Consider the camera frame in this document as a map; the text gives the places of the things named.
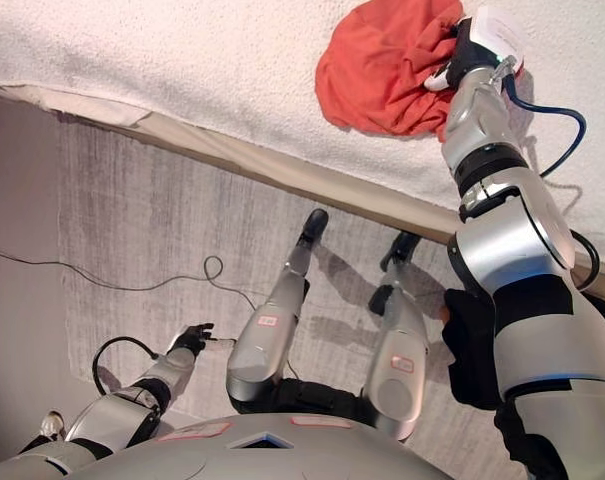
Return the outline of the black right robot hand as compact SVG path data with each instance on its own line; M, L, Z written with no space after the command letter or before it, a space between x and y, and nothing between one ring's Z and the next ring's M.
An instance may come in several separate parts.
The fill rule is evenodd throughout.
M524 62L527 35L521 23L504 9L484 5L455 27L451 58L423 83L433 92L457 89L464 76L477 68L498 68L517 73Z

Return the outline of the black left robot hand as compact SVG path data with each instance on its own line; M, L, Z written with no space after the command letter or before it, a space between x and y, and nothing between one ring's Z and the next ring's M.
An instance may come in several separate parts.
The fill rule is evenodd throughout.
M203 351L233 349L235 338L221 338L214 335L215 325L211 322L186 327L172 342L170 352L187 349L195 357Z

